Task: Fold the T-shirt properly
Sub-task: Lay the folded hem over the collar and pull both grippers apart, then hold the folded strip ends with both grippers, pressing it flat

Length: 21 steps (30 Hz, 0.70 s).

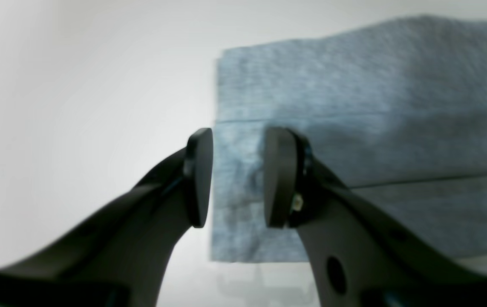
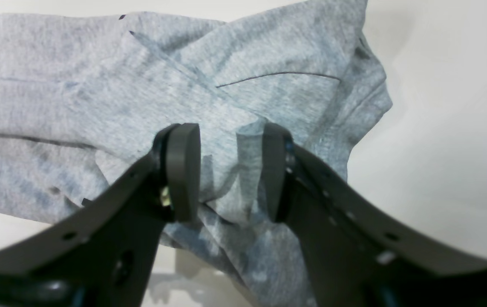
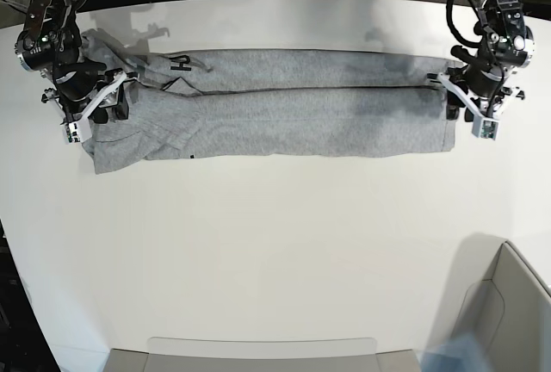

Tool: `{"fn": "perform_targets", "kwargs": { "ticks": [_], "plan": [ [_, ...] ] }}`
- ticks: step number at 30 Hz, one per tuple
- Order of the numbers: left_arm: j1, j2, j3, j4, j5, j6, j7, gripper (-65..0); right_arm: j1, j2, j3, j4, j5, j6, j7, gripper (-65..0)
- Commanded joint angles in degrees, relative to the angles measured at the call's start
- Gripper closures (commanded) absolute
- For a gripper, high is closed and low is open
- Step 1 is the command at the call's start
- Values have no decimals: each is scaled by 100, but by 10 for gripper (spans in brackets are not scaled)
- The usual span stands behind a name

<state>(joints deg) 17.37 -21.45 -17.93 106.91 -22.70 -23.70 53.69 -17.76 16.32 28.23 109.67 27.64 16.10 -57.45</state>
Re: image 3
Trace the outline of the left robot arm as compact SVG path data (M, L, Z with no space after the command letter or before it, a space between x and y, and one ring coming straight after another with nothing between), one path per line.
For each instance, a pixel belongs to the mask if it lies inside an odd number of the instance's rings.
M466 66L450 76L450 81L469 93L482 116L494 118L506 93L506 80L526 67L535 51L535 40L523 19L520 0L467 0L477 16L474 34L477 42L463 38L453 23L455 0L446 2L446 20L460 43L451 54Z

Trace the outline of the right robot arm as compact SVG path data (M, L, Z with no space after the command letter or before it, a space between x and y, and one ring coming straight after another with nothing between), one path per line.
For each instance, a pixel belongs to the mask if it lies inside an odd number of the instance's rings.
M120 84L94 105L92 98L115 82L117 70L85 56L76 13L86 0L30 0L15 54L28 71L38 71L53 84L41 101L52 101L66 122L89 117L104 124L113 115L124 121L129 106Z

